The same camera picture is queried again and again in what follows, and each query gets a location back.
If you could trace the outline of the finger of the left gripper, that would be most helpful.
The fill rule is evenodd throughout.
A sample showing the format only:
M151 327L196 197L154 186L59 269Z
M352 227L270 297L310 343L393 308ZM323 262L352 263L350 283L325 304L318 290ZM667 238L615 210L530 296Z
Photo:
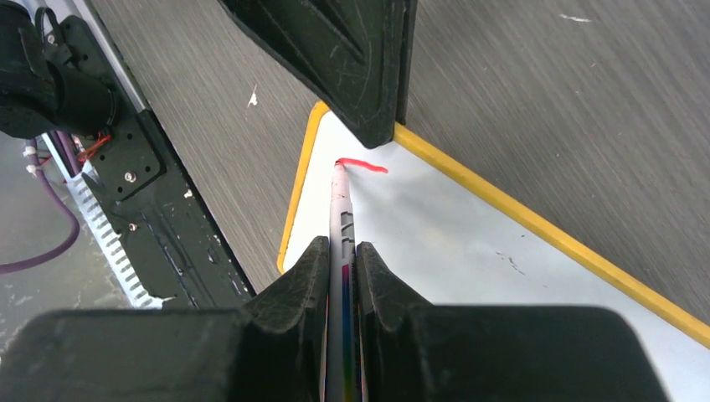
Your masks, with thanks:
M404 124L414 0L232 0L240 30L308 87L367 149Z

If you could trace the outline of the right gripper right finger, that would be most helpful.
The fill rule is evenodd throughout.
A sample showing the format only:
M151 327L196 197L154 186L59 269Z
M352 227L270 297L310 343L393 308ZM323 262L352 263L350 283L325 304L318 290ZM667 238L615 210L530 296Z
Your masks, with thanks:
M587 306L438 306L363 242L356 257L371 401L665 401L635 332Z

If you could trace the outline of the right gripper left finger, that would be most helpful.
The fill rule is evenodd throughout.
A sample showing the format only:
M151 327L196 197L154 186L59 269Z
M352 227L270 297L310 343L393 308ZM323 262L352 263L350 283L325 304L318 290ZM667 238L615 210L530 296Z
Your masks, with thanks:
M230 309L60 310L1 363L4 401L319 401L330 262L317 236Z

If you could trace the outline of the red whiteboard marker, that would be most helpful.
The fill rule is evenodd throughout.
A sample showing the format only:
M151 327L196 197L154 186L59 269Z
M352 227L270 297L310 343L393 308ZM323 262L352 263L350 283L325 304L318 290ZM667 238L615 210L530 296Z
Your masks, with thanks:
M326 401L361 401L357 303L353 296L356 261L354 215L344 162L334 165L329 217Z

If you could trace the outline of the yellow framed whiteboard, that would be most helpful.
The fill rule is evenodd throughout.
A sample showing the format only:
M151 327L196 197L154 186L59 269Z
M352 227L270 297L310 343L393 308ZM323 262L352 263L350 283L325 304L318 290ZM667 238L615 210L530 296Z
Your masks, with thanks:
M709 327L404 126L368 150L313 107L277 265L328 232L331 177L348 170L358 240L431 302L603 307L635 330L674 401L709 398Z

